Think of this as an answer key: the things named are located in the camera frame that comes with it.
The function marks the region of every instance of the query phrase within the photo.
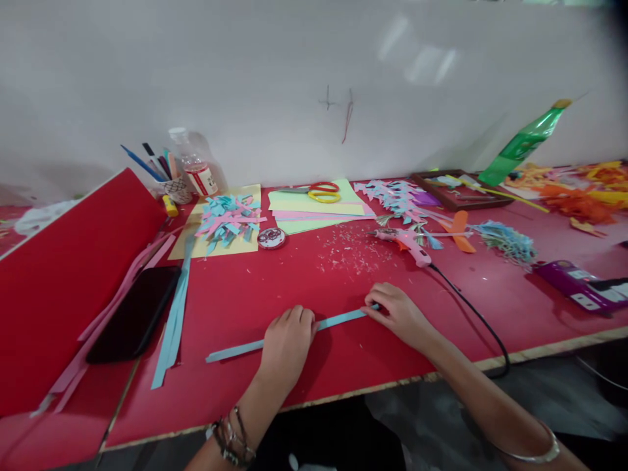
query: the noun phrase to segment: bracelet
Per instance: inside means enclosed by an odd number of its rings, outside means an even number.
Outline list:
[[[524,457],[524,456],[515,455],[513,453],[509,453],[499,448],[499,446],[495,445],[493,442],[491,442],[491,445],[493,445],[503,454],[508,455],[509,457],[514,458],[517,461],[523,461],[523,462],[531,463],[531,464],[545,464],[545,463],[554,461],[558,457],[558,455],[560,455],[561,453],[561,448],[559,447],[558,439],[556,438],[556,435],[554,435],[554,432],[552,432],[551,429],[547,425],[545,425],[545,422],[542,422],[540,420],[538,422],[543,426],[543,428],[551,436],[551,447],[549,451],[545,453],[544,455],[535,456],[535,457]]]
[[[255,451],[247,445],[247,433],[244,429],[244,423],[242,422],[237,406],[234,407],[234,411],[238,425],[240,426],[240,431],[242,432],[242,438],[236,434],[231,426],[231,419],[229,415],[227,415],[226,420],[226,431],[222,416],[220,416],[218,421],[211,425],[210,429],[216,439],[216,443],[220,447],[220,454],[222,455],[222,458],[229,461],[235,467],[248,468],[253,463],[256,454]],[[243,456],[239,456],[233,449],[231,446],[233,442],[239,444],[244,449]]]

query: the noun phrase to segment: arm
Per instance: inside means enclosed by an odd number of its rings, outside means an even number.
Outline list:
[[[384,306],[389,315],[372,309]],[[545,428],[510,396],[499,389],[425,318],[408,295],[390,283],[376,283],[362,311],[390,329],[410,347],[424,354],[464,403],[486,438],[497,447],[519,456],[539,456],[550,450],[552,439]],[[500,453],[509,469],[587,470],[564,445],[553,461],[538,465]]]
[[[317,329],[318,323],[314,322],[314,313],[298,305],[276,318],[266,330],[260,368],[249,388],[237,402],[246,432],[247,446],[254,451],[257,450],[270,423],[301,376],[309,346]],[[244,437],[233,410],[228,417],[237,436]],[[242,445],[232,442],[231,447],[239,457],[244,456],[245,450]],[[222,458],[216,438],[212,436],[190,461],[186,471],[236,469]]]

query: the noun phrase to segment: hand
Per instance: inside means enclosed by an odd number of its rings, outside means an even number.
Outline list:
[[[257,376],[283,398],[299,380],[318,328],[314,313],[300,305],[286,310],[268,326]]]
[[[425,354],[442,339],[408,295],[390,283],[374,284],[364,301],[366,306],[360,308],[363,313],[389,328],[393,334],[421,353]],[[370,307],[374,303],[385,307],[390,315],[386,316]]]

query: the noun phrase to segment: silver bangle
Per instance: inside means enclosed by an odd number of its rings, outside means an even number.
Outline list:
[[[543,426],[543,428],[551,436],[551,448],[544,455],[537,456],[537,457],[522,457],[522,456],[519,456],[519,455],[515,455],[513,453],[509,453],[509,452],[499,448],[499,446],[495,445],[493,442],[491,442],[491,445],[493,445],[495,448],[497,448],[503,454],[508,455],[509,457],[514,458],[517,461],[523,461],[523,462],[531,463],[531,464],[545,464],[545,463],[549,463],[551,461],[554,461],[558,457],[558,455],[561,454],[561,448],[560,448],[560,446],[558,444],[558,440],[556,438],[556,435],[554,435],[554,432],[552,432],[551,429],[547,425],[545,425],[545,423],[543,423],[541,421],[538,421],[538,422]]]

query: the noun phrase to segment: green plastic bottle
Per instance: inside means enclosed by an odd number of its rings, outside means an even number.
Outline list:
[[[569,105],[571,105],[571,100],[557,101],[546,114],[519,131],[478,178],[491,186],[497,186],[506,180],[510,172],[520,166],[541,143],[551,136],[558,119]]]

